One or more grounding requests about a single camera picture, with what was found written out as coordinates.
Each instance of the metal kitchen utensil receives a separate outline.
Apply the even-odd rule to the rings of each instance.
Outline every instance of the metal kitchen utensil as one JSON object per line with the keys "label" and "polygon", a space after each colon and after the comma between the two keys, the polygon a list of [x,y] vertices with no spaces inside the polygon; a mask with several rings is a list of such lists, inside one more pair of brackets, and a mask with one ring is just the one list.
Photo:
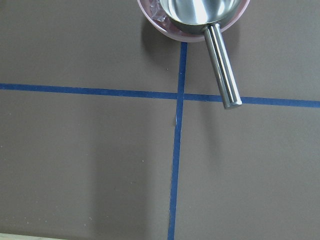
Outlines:
{"label": "metal kitchen utensil", "polygon": [[220,28],[236,14],[241,0],[160,0],[181,31],[203,34],[225,109],[242,105]]}

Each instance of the vertical blue line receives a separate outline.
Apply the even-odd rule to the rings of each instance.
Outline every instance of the vertical blue line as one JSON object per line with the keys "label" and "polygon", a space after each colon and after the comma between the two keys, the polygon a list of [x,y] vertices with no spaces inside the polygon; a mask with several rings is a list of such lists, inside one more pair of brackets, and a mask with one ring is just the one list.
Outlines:
{"label": "vertical blue line", "polygon": [[174,144],[173,144],[168,240],[175,239],[180,144],[181,144],[181,130],[182,130],[182,118],[183,118],[183,108],[184,108],[187,49],[188,49],[188,44],[186,42],[182,42],[181,49],[180,49],[179,79],[178,79],[176,113],[175,113],[176,125],[174,130]]}

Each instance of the gray floor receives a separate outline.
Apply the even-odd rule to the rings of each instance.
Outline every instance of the gray floor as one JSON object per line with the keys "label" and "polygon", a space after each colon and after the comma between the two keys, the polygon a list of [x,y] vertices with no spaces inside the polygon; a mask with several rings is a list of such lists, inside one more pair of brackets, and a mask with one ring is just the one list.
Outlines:
{"label": "gray floor", "polygon": [[[320,101],[320,2],[252,1],[240,94]],[[180,43],[135,0],[0,0],[0,83],[177,92]],[[218,94],[204,42],[186,93]],[[176,101],[0,91],[0,233],[167,238]],[[184,101],[177,240],[320,236],[320,108]]]}

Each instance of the blue line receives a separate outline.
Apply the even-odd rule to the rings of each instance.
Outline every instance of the blue line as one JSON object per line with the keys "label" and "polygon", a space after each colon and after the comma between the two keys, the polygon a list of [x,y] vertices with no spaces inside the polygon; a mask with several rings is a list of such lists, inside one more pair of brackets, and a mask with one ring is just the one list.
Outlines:
{"label": "blue line", "polygon": [[46,93],[63,94],[85,94],[85,95],[103,95],[119,96],[133,98],[151,98],[151,99],[177,99],[177,93],[157,92],[157,91],[133,91],[133,90],[115,90],[103,88],[85,88],[70,86],[43,86],[27,84],[0,83],[0,90],[32,91]]}
{"label": "blue line", "polygon": [[[219,96],[219,95],[204,95],[204,94],[185,93],[184,99],[189,100],[189,101],[222,102],[221,96]],[[265,98],[265,97],[249,97],[249,96],[243,96],[243,97],[241,97],[241,100],[244,104],[320,108],[320,101],[281,99],[281,98]]]}
{"label": "blue line", "polygon": [[188,49],[188,44],[186,42],[182,42],[181,50],[180,50],[178,91],[177,91],[177,99],[176,99],[176,114],[175,114],[176,125],[174,130],[174,144],[173,144],[168,240],[175,239],[180,144],[181,144],[181,130],[182,130],[182,118],[183,118],[184,95],[185,95],[187,49]]}

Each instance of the handle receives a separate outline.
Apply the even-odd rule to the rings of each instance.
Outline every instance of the handle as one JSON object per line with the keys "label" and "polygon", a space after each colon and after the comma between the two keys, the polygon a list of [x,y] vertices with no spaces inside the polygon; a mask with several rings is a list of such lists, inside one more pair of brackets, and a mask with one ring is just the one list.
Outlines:
{"label": "handle", "polygon": [[241,106],[242,101],[222,38],[220,24],[209,25],[204,31],[204,38],[224,108],[232,109]]}

